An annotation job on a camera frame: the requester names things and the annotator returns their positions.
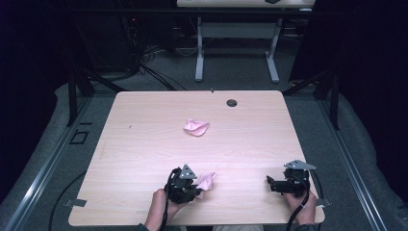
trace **sleeve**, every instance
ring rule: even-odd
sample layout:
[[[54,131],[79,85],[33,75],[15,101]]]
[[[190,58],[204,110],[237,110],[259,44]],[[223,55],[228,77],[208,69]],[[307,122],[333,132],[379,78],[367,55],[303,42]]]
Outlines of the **sleeve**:
[[[302,224],[294,229],[294,231],[318,231],[314,224]]]
[[[137,227],[136,227],[136,231],[149,231],[143,224],[139,224]]]

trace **human hand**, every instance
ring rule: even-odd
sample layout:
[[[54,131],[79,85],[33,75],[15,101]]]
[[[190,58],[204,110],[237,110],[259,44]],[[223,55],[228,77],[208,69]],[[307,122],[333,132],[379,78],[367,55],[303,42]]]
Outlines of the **human hand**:
[[[294,197],[294,195],[290,193],[284,193],[284,196],[286,200],[288,201],[289,206],[291,207],[291,211],[293,212],[302,203],[303,198],[306,196],[306,193],[305,195],[300,196],[300,197]],[[303,207],[300,210],[300,212],[297,214],[295,218],[299,225],[315,223],[317,203],[318,203],[318,198],[312,192],[309,192],[309,199],[305,207]]]
[[[167,207],[167,222],[170,222],[174,216],[188,203],[176,204],[172,201],[168,201]],[[149,231],[158,231],[162,225],[163,213],[166,208],[166,192],[163,189],[159,189],[153,193],[152,203],[150,205],[149,213],[147,215],[144,226]]]

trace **pink paper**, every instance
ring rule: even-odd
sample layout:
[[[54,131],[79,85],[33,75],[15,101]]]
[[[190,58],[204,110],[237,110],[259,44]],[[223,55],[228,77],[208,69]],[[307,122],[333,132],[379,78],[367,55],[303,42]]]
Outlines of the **pink paper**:
[[[193,136],[199,137],[202,136],[207,128],[210,126],[210,123],[204,121],[198,121],[195,119],[187,119],[187,124],[184,126],[186,132],[192,134]]]
[[[213,180],[216,178],[215,172],[201,174],[197,180],[197,188],[203,190],[200,195],[196,196],[199,199],[204,197],[204,191],[211,190],[213,188]]]

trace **gray carpet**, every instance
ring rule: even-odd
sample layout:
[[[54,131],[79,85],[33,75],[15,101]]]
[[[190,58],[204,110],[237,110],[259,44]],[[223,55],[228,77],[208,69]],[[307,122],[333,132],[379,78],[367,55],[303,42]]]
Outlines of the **gray carpet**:
[[[210,41],[205,47],[204,80],[194,81],[195,54],[182,56],[158,52],[150,56],[146,65],[176,80],[187,90],[286,90],[292,63],[299,41],[282,38],[275,54],[275,63],[281,82],[272,84],[268,76],[264,52],[268,50],[268,41],[261,39]],[[188,54],[192,50],[184,49]],[[175,82],[167,80],[178,90]],[[115,81],[127,90],[166,90],[157,80],[147,73],[120,81]],[[105,86],[93,82],[96,95],[82,111],[74,131],[87,133],[83,144],[72,144],[81,138],[70,136],[62,150],[62,157],[33,211],[29,214],[23,230],[47,230],[50,215],[58,196],[68,184],[87,170],[93,150],[97,144],[103,125],[115,98],[115,93]],[[300,94],[285,97],[294,128],[299,137],[305,157],[318,168],[319,179],[324,196],[333,205],[325,208],[326,219],[321,230],[372,230],[370,220],[362,206],[349,175],[344,168],[342,150],[325,119],[326,112],[320,102],[310,95],[313,87],[302,90]],[[8,225],[24,194],[28,191],[43,163],[52,155],[60,137],[64,135],[68,120],[67,87],[57,90],[59,105],[47,127],[30,163],[15,184],[13,190],[0,207],[1,226]],[[353,113],[347,101],[341,97],[339,107],[340,133],[364,179],[372,200],[388,230],[408,230],[404,226],[407,216],[397,196],[389,189],[386,180],[375,165],[375,150],[364,126]],[[70,208],[64,206],[68,198],[76,198],[82,178],[69,187],[58,203],[53,216],[52,230],[134,230],[135,227],[72,227],[67,223]],[[266,225],[267,231],[285,230],[285,225]],[[189,227],[190,231],[200,230]]]

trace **table top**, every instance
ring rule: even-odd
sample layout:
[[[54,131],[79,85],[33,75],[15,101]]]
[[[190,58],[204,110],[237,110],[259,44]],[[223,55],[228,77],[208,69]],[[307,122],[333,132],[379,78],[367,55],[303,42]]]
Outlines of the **table top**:
[[[237,106],[229,107],[229,99]],[[192,136],[184,130],[189,118],[210,127]],[[169,224],[286,223],[289,206],[270,190],[266,176],[285,180],[283,165],[293,160],[305,158],[279,91],[121,92],[77,197],[87,204],[73,207],[69,223],[144,223],[153,192],[184,164],[197,176],[217,176],[204,198],[190,202]],[[318,208],[316,222],[323,220]]]
[[[280,0],[275,4],[265,0],[177,0],[185,8],[311,8],[315,0]]]

